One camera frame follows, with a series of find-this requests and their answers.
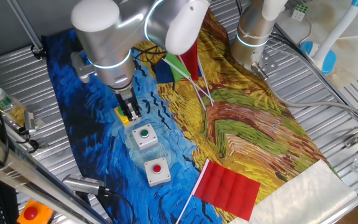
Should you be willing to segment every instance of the white button box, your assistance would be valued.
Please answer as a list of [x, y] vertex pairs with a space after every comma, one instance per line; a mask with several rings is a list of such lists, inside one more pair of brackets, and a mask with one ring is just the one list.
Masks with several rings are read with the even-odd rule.
[[145, 152], [158, 144], [157, 134], [151, 124], [146, 124], [132, 131], [140, 151]]
[[163, 186], [171, 181], [171, 173], [165, 157], [145, 162], [144, 168], [150, 187]]

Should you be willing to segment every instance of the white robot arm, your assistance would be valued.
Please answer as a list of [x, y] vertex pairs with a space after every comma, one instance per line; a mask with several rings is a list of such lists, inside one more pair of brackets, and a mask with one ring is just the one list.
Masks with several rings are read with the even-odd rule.
[[180, 55], [195, 42], [209, 7], [207, 0], [82, 0], [71, 22], [92, 66], [71, 55], [83, 82], [96, 72], [116, 94], [130, 121], [140, 117], [133, 91], [135, 66], [131, 48], [149, 40]]

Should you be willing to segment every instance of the orange object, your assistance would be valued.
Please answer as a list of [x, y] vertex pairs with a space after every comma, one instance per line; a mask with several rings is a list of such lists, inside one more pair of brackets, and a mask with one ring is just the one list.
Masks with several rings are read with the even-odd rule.
[[17, 222], [21, 224], [47, 224], [53, 214], [53, 209], [39, 202], [29, 200]]

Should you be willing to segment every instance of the metal pipe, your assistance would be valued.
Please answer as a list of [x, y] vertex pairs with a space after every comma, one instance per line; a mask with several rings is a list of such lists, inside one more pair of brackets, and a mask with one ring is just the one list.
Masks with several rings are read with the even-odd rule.
[[[5, 148], [6, 146], [0, 141], [0, 161], [5, 156]], [[89, 205], [73, 195], [63, 183], [53, 182], [54, 179], [56, 177], [51, 173], [46, 173], [42, 165], [19, 146], [16, 147], [15, 152], [9, 150], [6, 166], [0, 169], [0, 181], [56, 210], [74, 222], [107, 223]]]
[[38, 51], [42, 50], [44, 47], [42, 46], [41, 41], [38, 38], [38, 35], [35, 33], [34, 28], [31, 26], [31, 23], [29, 22], [28, 18], [25, 16], [19, 3], [16, 0], [6, 0], [6, 1], [9, 3], [17, 19], [22, 24], [23, 29], [29, 36], [32, 44], [34, 44], [34, 47]]

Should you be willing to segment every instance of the blue light ring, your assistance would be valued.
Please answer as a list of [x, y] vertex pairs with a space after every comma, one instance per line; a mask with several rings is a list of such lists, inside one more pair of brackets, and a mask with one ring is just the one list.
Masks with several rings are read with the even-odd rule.
[[237, 35], [237, 39], [239, 39], [240, 43], [242, 43], [248, 47], [260, 47], [260, 46], [265, 45], [267, 43], [267, 41], [269, 40], [269, 38], [268, 38], [263, 44], [248, 44], [248, 43], [244, 42], [243, 40], [241, 40], [238, 33], [236, 35]]
[[128, 55], [124, 58], [124, 60], [120, 61], [119, 63], [117, 63], [117, 64], [115, 64], [115, 65], [110, 65], [110, 66], [96, 65], [96, 64], [92, 63], [89, 58], [88, 58], [88, 61], [89, 61], [93, 66], [95, 66], [96, 68], [112, 69], [112, 68], [117, 68], [117, 67], [119, 67], [120, 65], [124, 64], [124, 63], [129, 59], [130, 56], [131, 56], [131, 50], [129, 50]]

